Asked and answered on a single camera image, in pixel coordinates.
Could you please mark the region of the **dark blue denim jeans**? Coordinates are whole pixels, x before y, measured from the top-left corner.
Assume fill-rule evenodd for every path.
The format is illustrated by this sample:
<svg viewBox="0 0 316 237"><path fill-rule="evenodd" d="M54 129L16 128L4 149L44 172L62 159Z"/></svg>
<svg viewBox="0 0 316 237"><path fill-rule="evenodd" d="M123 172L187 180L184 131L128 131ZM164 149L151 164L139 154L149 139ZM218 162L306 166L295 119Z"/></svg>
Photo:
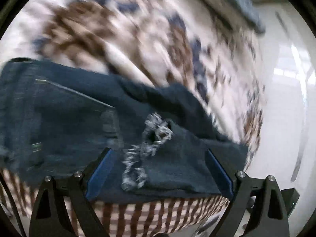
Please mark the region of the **dark blue denim jeans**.
<svg viewBox="0 0 316 237"><path fill-rule="evenodd" d="M238 171L247 152L179 84L155 89L30 59L1 72L1 166L30 186L81 171L90 200L229 198L215 156Z"/></svg>

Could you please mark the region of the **floral fleece bed blanket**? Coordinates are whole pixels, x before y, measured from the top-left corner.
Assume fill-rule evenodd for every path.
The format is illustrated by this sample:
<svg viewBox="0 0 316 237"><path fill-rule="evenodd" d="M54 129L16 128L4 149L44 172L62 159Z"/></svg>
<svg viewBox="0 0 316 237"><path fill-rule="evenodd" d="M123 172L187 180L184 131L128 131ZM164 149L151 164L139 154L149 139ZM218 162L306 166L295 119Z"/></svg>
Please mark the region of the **floral fleece bed blanket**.
<svg viewBox="0 0 316 237"><path fill-rule="evenodd" d="M225 0L30 0L1 38L17 57L183 84L230 140L260 144L264 86L256 30Z"/></svg>

